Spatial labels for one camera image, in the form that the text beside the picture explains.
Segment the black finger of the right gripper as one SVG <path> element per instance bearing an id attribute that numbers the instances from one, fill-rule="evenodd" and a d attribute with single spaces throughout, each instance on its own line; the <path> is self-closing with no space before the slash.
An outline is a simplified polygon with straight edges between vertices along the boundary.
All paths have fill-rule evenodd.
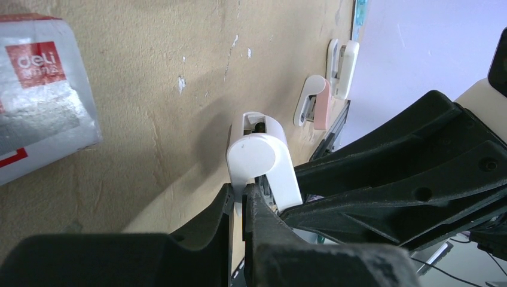
<path id="1" fill-rule="evenodd" d="M 360 139 L 295 168 L 303 194 L 331 196 L 373 187 L 401 168 L 402 156 L 422 146 L 458 115 L 461 107 L 431 90 Z"/>

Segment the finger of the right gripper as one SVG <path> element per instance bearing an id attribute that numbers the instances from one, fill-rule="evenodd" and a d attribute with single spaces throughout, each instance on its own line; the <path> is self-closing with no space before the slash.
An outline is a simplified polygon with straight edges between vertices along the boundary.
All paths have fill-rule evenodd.
<path id="1" fill-rule="evenodd" d="M 290 227 L 334 242 L 411 251 L 476 227 L 506 210 L 506 150 L 487 141 L 439 167 L 285 210 Z"/>

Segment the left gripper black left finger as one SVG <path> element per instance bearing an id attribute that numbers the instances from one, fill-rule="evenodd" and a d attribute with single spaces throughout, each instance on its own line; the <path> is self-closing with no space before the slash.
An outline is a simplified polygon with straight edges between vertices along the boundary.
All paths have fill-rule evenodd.
<path id="1" fill-rule="evenodd" d="M 170 234 L 43 234 L 1 265 L 2 286 L 229 286 L 233 191 Z"/>

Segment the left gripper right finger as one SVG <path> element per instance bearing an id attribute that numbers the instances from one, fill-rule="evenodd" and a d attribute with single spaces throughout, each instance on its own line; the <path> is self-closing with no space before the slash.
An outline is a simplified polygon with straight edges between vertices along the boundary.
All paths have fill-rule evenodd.
<path id="1" fill-rule="evenodd" d="M 243 235 L 248 286 L 420 286 L 404 249 L 303 240 L 267 206 L 257 184 L 243 193 Z"/>

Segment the pink and white stapler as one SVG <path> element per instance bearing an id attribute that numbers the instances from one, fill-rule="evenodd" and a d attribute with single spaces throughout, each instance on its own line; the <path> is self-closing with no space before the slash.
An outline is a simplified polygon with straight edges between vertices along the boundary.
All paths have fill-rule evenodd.
<path id="1" fill-rule="evenodd" d="M 320 75 L 309 76 L 303 85 L 295 110 L 293 124 L 301 127 L 306 121 L 313 123 L 315 130 L 329 129 L 331 107 L 329 81 Z"/>

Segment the red staple box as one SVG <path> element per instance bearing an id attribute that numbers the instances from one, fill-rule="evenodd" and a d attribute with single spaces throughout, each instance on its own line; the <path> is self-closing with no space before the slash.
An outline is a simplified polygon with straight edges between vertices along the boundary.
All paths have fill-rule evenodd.
<path id="1" fill-rule="evenodd" d="M 1 16 L 1 184 L 101 140 L 71 27 L 37 13 Z"/>

